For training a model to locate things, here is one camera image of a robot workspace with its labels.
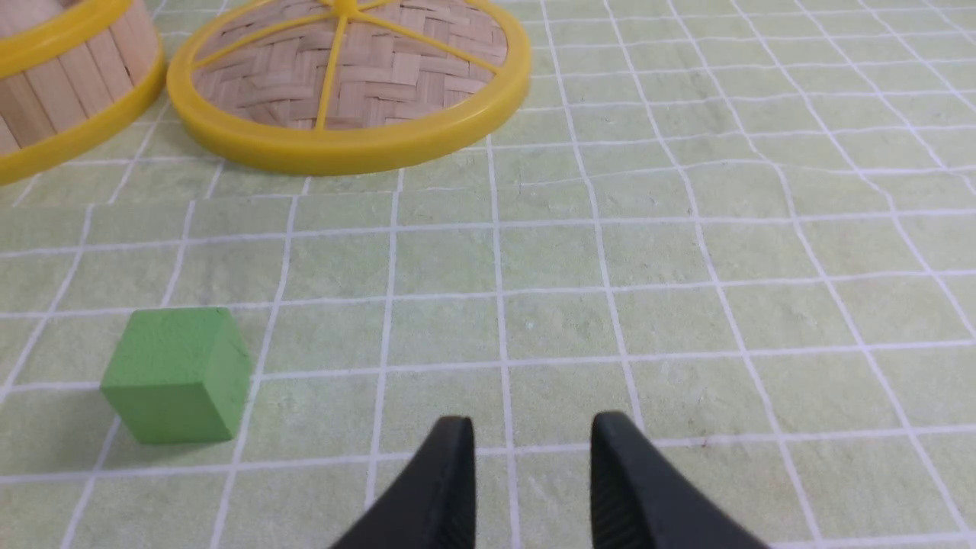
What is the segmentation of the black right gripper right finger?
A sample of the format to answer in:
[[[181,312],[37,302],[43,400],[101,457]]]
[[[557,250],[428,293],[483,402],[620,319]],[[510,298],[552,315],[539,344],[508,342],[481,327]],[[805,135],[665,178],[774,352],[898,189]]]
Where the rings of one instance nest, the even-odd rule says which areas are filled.
[[[701,493],[621,411],[590,428],[595,548],[766,548]]]

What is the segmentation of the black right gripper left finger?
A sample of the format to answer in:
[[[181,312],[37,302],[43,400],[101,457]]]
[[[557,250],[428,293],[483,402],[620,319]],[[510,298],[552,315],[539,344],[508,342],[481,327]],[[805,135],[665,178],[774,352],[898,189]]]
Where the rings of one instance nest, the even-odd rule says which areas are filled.
[[[413,458],[335,548],[474,548],[473,420],[442,416]]]

